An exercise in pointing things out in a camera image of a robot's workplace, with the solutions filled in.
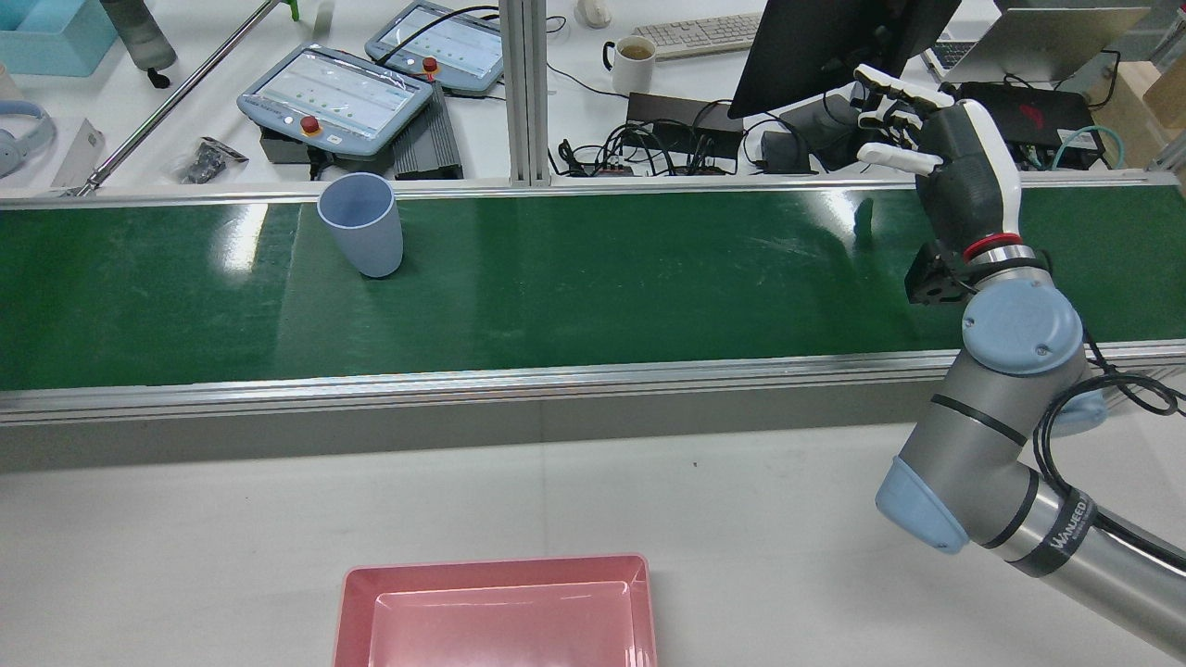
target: white computer mouse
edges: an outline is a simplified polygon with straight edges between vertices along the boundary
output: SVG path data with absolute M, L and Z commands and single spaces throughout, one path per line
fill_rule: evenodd
M 610 8 L 605 0 L 578 0 L 576 18 L 589 27 L 602 28 L 610 25 Z

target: blue joint cap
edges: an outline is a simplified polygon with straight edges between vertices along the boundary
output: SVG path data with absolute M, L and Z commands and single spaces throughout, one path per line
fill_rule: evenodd
M 968 544 L 968 532 L 901 457 L 893 457 L 876 504 L 890 521 L 943 553 L 959 553 Z
M 1052 285 L 1006 280 L 973 297 L 963 339 L 976 361 L 997 373 L 1038 375 L 1083 352 L 1083 322 Z
M 1103 389 L 1072 396 L 1054 418 L 1051 434 L 1056 438 L 1090 431 L 1108 419 Z

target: metal profile post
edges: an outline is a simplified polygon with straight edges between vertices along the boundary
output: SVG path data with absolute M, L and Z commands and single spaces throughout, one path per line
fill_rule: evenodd
M 511 185 L 547 186 L 548 53 L 543 0 L 499 0 Z
M 1153 163 L 1146 167 L 1147 171 L 1178 171 L 1178 167 L 1186 164 L 1186 132 L 1179 134 L 1173 141 L 1153 158 Z
M 190 91 L 202 83 L 202 80 L 205 78 L 208 74 L 213 71 L 215 66 L 217 66 L 218 63 L 221 63 L 223 58 L 225 58 L 227 55 L 230 53 L 244 37 L 247 37 L 247 33 L 251 32 L 251 30 L 259 25 L 260 21 L 262 21 L 276 5 L 285 1 L 286 0 L 267 0 L 263 5 L 260 5 L 260 8 L 256 9 L 255 13 L 238 27 L 238 30 L 228 37 L 227 42 L 223 42 L 222 46 L 216 49 L 215 52 L 206 58 L 206 62 L 202 63 L 202 65 L 199 65 L 198 69 L 190 75 L 190 78 L 186 78 L 185 82 L 181 83 L 181 85 L 178 87 L 178 89 L 174 90 L 173 94 L 170 95 L 168 99 L 165 100 L 165 102 L 161 103 L 161 106 L 153 112 L 153 114 L 148 116 L 148 119 L 145 120 L 145 122 L 141 123 L 135 132 L 132 133 L 132 136 L 128 136 L 128 139 L 120 145 L 120 147 L 116 148 L 115 152 L 107 158 L 107 160 L 103 161 L 103 164 L 98 165 L 98 169 L 96 169 L 95 172 L 90 174 L 90 178 L 87 179 L 87 184 L 76 191 L 72 191 L 71 195 L 83 197 L 94 193 L 95 190 L 98 190 L 98 188 L 103 185 L 103 182 L 111 176 L 111 172 L 123 164 L 123 160 L 128 159 L 133 151 L 140 147 L 140 144 L 142 144 L 144 140 L 147 139 L 154 129 L 157 129 L 157 126 L 168 117 L 168 114 L 181 103 L 181 100 L 184 100 Z M 295 2 L 292 4 L 292 8 L 293 20 L 296 20 L 298 14 Z

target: red ring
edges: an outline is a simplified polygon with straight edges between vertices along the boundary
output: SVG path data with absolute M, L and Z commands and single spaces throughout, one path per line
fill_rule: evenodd
M 964 248 L 964 261 L 970 262 L 973 258 L 984 250 L 990 250 L 1000 246 L 1016 246 L 1019 243 L 1021 243 L 1021 236 L 1013 234 L 1012 231 L 1002 231 L 1000 234 L 986 236 Z

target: green conveyor belt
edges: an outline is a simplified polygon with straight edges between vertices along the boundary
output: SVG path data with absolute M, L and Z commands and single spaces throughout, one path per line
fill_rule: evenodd
M 908 190 L 409 199 L 384 280 L 310 204 L 0 211 L 0 390 L 958 347 Z M 1186 338 L 1175 188 L 1027 190 L 1102 341 Z

